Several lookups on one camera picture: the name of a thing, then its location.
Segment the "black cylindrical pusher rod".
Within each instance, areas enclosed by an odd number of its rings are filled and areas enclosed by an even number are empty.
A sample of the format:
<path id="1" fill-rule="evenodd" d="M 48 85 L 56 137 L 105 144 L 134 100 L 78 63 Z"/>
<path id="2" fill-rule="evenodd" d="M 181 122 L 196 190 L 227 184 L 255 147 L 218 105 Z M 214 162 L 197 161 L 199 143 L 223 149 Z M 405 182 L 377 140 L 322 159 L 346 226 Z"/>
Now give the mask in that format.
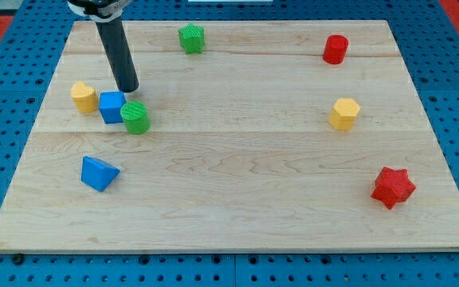
<path id="1" fill-rule="evenodd" d="M 96 28 L 117 88 L 122 92 L 134 92 L 139 87 L 139 78 L 121 17 L 110 22 L 97 22 Z"/>

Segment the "white robot tool flange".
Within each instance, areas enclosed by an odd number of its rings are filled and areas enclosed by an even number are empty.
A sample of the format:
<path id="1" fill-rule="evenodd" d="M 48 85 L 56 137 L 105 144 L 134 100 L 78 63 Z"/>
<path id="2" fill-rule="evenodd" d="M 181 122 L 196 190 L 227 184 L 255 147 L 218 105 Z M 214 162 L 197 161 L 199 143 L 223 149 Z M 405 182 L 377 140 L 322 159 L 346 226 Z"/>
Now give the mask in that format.
<path id="1" fill-rule="evenodd" d="M 94 22 L 110 22 L 122 16 L 124 8 L 132 0 L 68 0 L 69 9 L 83 18 Z"/>

